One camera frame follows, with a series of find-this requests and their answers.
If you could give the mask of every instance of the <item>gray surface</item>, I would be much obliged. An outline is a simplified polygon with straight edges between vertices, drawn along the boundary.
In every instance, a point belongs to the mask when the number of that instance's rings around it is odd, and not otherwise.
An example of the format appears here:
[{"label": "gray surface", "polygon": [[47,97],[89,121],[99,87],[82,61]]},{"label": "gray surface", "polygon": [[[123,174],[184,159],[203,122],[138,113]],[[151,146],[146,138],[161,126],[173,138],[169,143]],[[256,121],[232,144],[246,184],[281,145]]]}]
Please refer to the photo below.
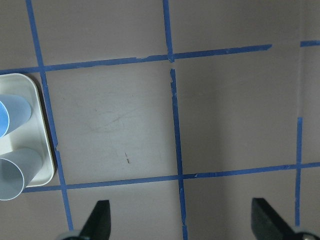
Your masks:
[{"label": "gray surface", "polygon": [[0,70],[37,66],[25,1],[2,0],[0,23]]},{"label": "gray surface", "polygon": [[68,191],[75,229],[86,222],[98,200],[109,199],[110,240],[182,239],[177,181]]},{"label": "gray surface", "polygon": [[184,173],[296,162],[299,48],[177,60]]},{"label": "gray surface", "polygon": [[293,226],[295,176],[290,170],[185,180],[188,239],[254,240],[252,198],[265,198]]},{"label": "gray surface", "polygon": [[149,62],[47,73],[67,184],[177,174],[169,71]]},{"label": "gray surface", "polygon": [[299,0],[170,1],[175,53],[299,39]]},{"label": "gray surface", "polygon": [[320,168],[303,169],[301,173],[300,225],[320,236]]},{"label": "gray surface", "polygon": [[160,0],[32,2],[46,65],[167,53]]},{"label": "gray surface", "polygon": [[303,162],[320,160],[320,49],[304,48],[302,64],[303,83]]},{"label": "gray surface", "polygon": [[1,239],[54,240],[68,230],[61,191],[23,193],[0,202]]},{"label": "gray surface", "polygon": [[320,39],[320,1],[304,0],[303,3],[303,39],[301,40],[319,40]]}]

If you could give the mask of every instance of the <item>white tray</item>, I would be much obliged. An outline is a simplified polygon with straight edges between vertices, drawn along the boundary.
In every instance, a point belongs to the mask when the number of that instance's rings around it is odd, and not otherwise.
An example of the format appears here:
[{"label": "white tray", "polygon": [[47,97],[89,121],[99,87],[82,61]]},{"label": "white tray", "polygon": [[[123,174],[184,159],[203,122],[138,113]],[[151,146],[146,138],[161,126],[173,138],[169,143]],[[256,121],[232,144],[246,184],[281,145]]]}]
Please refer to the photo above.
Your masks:
[{"label": "white tray", "polygon": [[37,86],[29,77],[19,73],[0,75],[0,94],[22,96],[31,105],[29,121],[0,138],[0,155],[20,148],[36,150],[42,157],[42,168],[27,188],[43,186],[53,178],[55,165]]}]

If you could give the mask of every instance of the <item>plastic tray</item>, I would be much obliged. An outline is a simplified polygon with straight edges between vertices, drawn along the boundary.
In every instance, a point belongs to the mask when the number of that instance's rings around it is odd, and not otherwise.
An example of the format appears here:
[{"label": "plastic tray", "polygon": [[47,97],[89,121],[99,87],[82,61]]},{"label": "plastic tray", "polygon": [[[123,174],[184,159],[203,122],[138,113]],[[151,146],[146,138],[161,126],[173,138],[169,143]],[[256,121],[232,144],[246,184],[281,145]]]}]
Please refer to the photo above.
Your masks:
[{"label": "plastic tray", "polygon": [[36,150],[42,157],[42,168],[27,188],[43,186],[53,178],[55,165],[37,86],[29,77],[19,73],[0,75],[0,94],[22,96],[31,105],[29,121],[0,138],[0,155],[20,148]]}]

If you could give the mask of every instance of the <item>plastic cup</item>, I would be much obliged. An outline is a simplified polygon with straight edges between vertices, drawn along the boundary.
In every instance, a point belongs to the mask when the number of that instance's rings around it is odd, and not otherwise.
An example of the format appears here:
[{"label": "plastic cup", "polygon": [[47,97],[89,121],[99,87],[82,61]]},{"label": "plastic cup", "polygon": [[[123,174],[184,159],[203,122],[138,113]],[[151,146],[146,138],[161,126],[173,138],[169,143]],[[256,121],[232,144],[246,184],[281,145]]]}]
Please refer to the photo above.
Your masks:
[{"label": "plastic cup", "polygon": [[30,148],[21,148],[0,155],[0,200],[19,196],[42,167],[40,155]]},{"label": "plastic cup", "polygon": [[30,104],[22,96],[0,95],[0,138],[26,123],[30,116]]}]

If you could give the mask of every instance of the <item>blue cup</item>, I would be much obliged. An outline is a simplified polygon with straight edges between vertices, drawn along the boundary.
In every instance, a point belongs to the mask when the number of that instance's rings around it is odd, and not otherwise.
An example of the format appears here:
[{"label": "blue cup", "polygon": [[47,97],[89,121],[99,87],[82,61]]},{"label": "blue cup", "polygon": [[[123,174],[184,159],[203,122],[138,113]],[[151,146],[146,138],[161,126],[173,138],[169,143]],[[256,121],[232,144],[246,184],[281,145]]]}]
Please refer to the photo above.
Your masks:
[{"label": "blue cup", "polygon": [[22,96],[0,95],[0,138],[26,123],[30,116],[30,104]]}]

